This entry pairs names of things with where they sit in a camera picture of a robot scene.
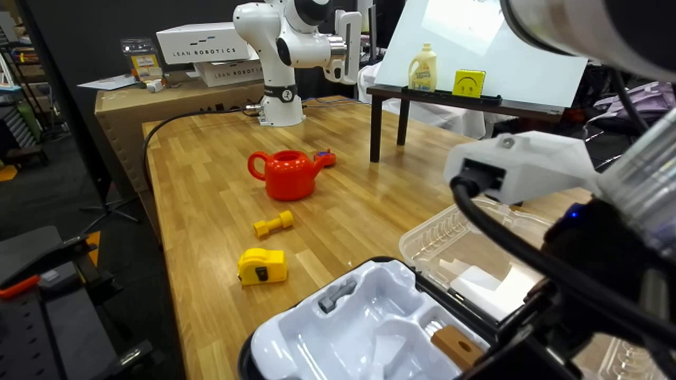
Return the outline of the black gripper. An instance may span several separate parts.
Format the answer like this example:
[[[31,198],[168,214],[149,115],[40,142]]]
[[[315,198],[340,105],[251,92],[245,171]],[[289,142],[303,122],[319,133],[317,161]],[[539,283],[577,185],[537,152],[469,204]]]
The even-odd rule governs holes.
[[[473,198],[460,214],[493,243],[543,273],[564,295],[564,313],[589,335],[602,332],[649,351],[675,379],[675,264],[660,258],[605,201],[573,205],[535,247]]]

